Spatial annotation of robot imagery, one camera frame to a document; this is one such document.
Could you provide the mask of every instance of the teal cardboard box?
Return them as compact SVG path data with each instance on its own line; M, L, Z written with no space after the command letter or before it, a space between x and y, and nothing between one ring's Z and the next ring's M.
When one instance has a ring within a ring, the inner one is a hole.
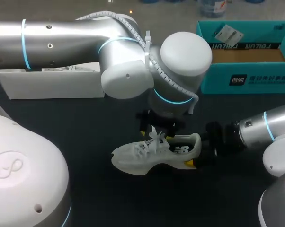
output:
M228 25L243 33L233 47L215 37ZM201 90L204 94L285 93L285 21L199 21L197 35L212 50L276 49L284 62L212 63Z

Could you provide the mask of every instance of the yellow sole accent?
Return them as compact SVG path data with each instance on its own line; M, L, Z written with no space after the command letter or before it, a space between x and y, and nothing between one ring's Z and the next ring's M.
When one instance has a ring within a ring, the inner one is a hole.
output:
M193 159L185 162L185 165L191 168L196 168L195 165L193 164Z

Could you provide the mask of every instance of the cardboard box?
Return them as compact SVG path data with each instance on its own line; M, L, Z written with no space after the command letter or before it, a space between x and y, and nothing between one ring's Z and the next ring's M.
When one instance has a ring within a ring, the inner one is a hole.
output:
M215 38L225 25L244 34L233 47ZM285 93L285 21L199 21L196 33L213 53L203 93Z
M98 63L75 66L74 70L0 70L0 83L9 99L101 98Z

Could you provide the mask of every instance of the new balance logo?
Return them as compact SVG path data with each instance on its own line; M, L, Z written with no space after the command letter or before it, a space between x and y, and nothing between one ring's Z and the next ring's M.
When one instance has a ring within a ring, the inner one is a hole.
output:
M185 153L189 151L189 146L183 146L183 147L175 147L174 152L176 153Z

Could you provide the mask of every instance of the water bottle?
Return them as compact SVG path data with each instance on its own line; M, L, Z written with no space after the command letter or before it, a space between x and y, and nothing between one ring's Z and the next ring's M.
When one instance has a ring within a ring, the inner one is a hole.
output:
M227 9L227 0L198 0L200 12L209 18L222 17Z
M262 3L264 1L265 0L246 0L246 2L249 2L249 3Z

